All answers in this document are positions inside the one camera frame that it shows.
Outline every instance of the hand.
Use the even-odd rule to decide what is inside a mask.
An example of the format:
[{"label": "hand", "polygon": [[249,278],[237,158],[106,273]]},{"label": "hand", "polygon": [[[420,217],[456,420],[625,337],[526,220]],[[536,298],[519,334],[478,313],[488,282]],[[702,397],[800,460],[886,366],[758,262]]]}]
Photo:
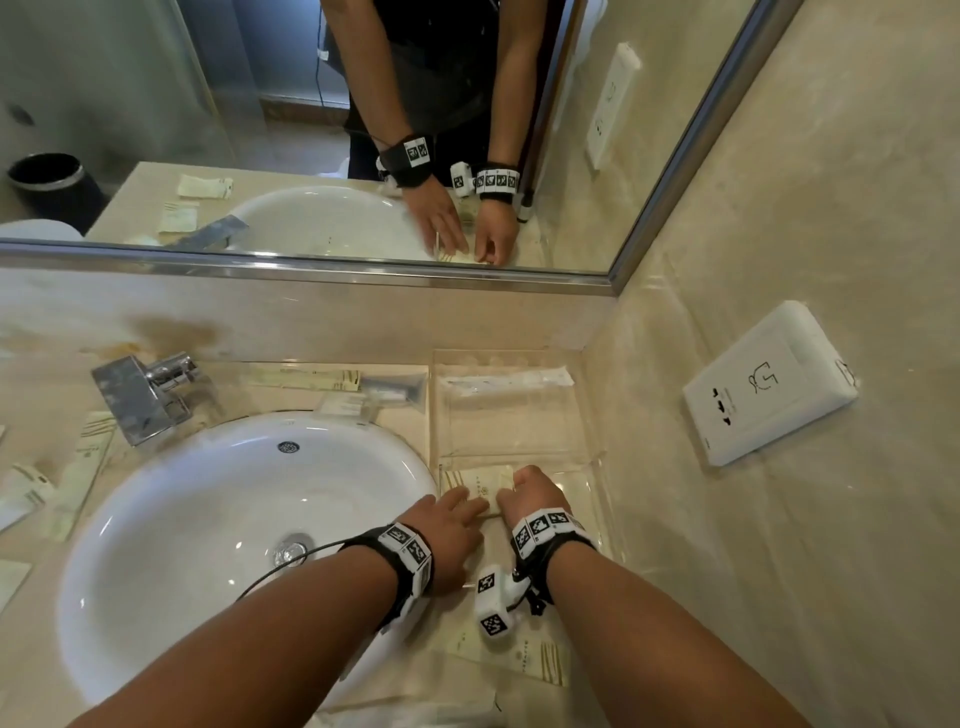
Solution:
[{"label": "hand", "polygon": [[436,252],[437,233],[440,234],[444,250],[451,255],[458,250],[464,253],[469,251],[457,207],[436,177],[431,176],[419,187],[404,189],[403,201],[417,221],[423,235],[423,245],[431,256]]},{"label": "hand", "polygon": [[464,562],[483,543],[477,517],[490,508],[485,498],[467,500],[461,486],[447,491],[440,500],[424,496],[401,515],[399,523],[416,528],[433,551],[431,596],[456,592],[467,581]]},{"label": "hand", "polygon": [[476,261],[506,265],[520,233],[514,206],[499,200],[484,200],[477,213],[476,231]]},{"label": "hand", "polygon": [[496,502],[511,532],[518,523],[541,508],[563,508],[572,515],[564,492],[536,465],[516,471],[514,489],[498,491]]}]

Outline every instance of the sink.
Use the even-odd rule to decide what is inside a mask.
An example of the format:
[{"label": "sink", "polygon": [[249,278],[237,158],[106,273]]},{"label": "sink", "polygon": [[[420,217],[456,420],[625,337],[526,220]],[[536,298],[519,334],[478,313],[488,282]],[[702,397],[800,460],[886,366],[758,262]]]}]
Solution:
[{"label": "sink", "polygon": [[254,198],[231,213],[250,226],[229,250],[432,260],[406,205],[351,187],[297,187]]},{"label": "sink", "polygon": [[[418,456],[376,425],[283,412],[193,435],[133,473],[78,538],[57,604],[70,676],[101,702],[228,607],[278,550],[355,536],[434,492]],[[418,616],[378,635],[324,704],[395,652]]]}]

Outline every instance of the white outlet plate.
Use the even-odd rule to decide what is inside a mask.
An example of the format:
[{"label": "white outlet plate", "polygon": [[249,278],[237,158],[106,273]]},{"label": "white outlet plate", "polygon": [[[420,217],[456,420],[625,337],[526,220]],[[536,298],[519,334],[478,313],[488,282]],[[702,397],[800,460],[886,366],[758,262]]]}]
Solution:
[{"label": "white outlet plate", "polygon": [[587,130],[587,156],[595,170],[600,170],[607,161],[611,140],[621,126],[620,115],[642,67],[643,63],[630,45],[620,43],[616,47],[607,81]]},{"label": "white outlet plate", "polygon": [[684,387],[710,465],[738,457],[857,398],[817,320],[786,301]]}]

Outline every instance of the sink drain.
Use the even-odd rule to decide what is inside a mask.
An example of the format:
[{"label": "sink drain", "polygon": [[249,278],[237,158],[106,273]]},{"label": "sink drain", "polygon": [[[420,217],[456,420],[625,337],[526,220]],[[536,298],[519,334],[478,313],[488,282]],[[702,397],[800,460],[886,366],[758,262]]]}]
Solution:
[{"label": "sink drain", "polygon": [[302,566],[311,560],[316,554],[306,556],[306,552],[316,546],[316,542],[311,536],[305,533],[291,533],[284,536],[280,543],[274,548],[274,566],[281,567],[289,563],[288,569]]}]

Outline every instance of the trash can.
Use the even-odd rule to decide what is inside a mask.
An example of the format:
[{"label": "trash can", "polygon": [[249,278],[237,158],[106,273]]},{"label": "trash can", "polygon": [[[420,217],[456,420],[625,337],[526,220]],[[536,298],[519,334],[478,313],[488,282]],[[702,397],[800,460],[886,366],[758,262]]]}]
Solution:
[{"label": "trash can", "polygon": [[8,170],[7,179],[38,217],[60,220],[84,235],[107,206],[107,196],[71,155],[30,155]]}]

